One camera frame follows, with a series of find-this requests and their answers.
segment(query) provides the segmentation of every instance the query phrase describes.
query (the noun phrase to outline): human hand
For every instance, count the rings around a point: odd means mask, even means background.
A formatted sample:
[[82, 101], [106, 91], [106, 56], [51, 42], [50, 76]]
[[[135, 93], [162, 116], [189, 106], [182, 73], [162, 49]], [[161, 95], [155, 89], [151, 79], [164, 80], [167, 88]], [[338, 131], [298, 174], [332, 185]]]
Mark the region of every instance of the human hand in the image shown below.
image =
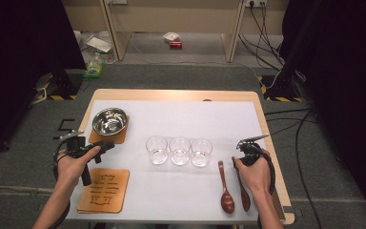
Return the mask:
[[82, 175], [85, 165], [99, 153], [100, 146], [91, 148], [87, 153], [79, 158], [72, 158], [59, 154], [58, 159], [58, 180], [57, 183], [64, 183], [75, 187], [79, 182], [79, 177]]
[[238, 158], [235, 159], [235, 164], [242, 176], [246, 186], [251, 190], [253, 195], [258, 193], [269, 193], [271, 175], [267, 160], [261, 156], [252, 166], [245, 166]]

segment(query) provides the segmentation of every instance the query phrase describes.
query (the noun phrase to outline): stainless steel bowl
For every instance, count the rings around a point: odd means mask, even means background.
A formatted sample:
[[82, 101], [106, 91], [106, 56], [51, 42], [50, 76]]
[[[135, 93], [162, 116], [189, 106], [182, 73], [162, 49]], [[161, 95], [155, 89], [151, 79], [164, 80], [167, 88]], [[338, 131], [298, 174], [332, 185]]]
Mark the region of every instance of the stainless steel bowl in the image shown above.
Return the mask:
[[92, 122], [93, 129], [100, 135], [115, 135], [128, 123], [127, 114], [119, 108], [108, 108], [99, 112]]

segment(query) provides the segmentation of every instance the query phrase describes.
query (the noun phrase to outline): person's right hand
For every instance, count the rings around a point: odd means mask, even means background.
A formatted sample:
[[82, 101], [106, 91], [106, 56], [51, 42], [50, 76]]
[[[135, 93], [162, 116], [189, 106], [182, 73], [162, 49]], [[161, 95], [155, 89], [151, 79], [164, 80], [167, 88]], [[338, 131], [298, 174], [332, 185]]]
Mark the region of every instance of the person's right hand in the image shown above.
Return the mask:
[[252, 166], [245, 166], [240, 159], [235, 160], [236, 167], [242, 180], [253, 194], [260, 192], [269, 193], [271, 175], [267, 160], [261, 156]]

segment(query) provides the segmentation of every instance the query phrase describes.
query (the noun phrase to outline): cork trivet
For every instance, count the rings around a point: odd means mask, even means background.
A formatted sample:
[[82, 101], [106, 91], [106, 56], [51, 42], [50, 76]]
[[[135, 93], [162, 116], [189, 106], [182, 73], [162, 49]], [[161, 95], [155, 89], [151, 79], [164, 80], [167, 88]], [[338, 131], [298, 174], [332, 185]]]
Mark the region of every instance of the cork trivet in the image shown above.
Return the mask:
[[127, 116], [127, 119], [129, 120], [126, 124], [126, 127], [118, 134], [116, 135], [100, 135], [95, 130], [91, 130], [91, 135], [89, 137], [89, 143], [94, 143], [97, 141], [105, 141], [105, 142], [111, 142], [113, 141], [114, 144], [122, 144], [124, 140], [126, 139], [127, 135], [127, 129], [129, 128], [130, 124], [130, 117]]
[[91, 169], [91, 185], [82, 190], [77, 210], [79, 213], [119, 213], [130, 172], [128, 170]]

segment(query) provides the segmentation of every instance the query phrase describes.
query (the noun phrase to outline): power strip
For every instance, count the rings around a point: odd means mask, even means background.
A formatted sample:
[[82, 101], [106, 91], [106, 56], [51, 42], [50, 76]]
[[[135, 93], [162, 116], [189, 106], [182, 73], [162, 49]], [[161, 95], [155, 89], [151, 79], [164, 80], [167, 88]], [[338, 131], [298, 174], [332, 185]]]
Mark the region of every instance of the power strip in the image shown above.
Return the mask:
[[245, 7], [250, 7], [251, 6], [251, 2], [254, 2], [254, 8], [261, 8], [267, 5], [267, 0], [246, 0], [246, 4]]

